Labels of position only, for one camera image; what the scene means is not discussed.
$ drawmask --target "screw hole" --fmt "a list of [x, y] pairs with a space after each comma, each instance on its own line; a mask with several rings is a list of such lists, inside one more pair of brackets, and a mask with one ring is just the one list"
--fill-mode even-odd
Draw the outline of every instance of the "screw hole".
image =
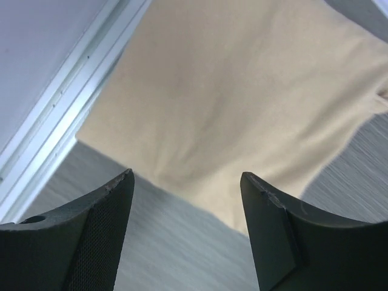
[[20, 222], [20, 224], [36, 223], [36, 222], [43, 221], [45, 219], [46, 217], [44, 217], [43, 215], [36, 215], [30, 218], [27, 218], [25, 221]]

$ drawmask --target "beige cloth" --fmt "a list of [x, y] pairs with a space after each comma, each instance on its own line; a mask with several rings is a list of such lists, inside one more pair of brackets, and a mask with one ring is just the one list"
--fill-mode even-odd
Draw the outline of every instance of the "beige cloth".
[[299, 197], [387, 80], [387, 45], [323, 1], [154, 0], [78, 138], [246, 233], [242, 172]]

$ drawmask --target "metal frame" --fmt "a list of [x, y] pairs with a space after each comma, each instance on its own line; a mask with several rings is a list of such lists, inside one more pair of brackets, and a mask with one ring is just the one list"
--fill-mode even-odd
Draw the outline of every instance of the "metal frame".
[[21, 219], [72, 149], [76, 131], [151, 1], [107, 1], [0, 154], [0, 223]]
[[381, 10], [382, 13], [388, 18], [388, 0], [373, 0], [376, 6]]

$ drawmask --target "gray floor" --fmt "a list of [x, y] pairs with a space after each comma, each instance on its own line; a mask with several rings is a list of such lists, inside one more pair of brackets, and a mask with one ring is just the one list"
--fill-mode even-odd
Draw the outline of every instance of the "gray floor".
[[[388, 41], [369, 0], [327, 0]], [[123, 168], [77, 144], [25, 216], [102, 185]], [[366, 124], [303, 200], [365, 221], [388, 219], [388, 115]], [[137, 178], [116, 290], [258, 290], [249, 241], [211, 215]]]

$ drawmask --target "beige fabric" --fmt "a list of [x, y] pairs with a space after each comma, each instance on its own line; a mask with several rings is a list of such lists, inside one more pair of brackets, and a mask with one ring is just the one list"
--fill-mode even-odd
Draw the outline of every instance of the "beige fabric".
[[78, 138], [245, 233], [242, 172], [299, 197], [387, 80], [323, 1], [154, 0]]

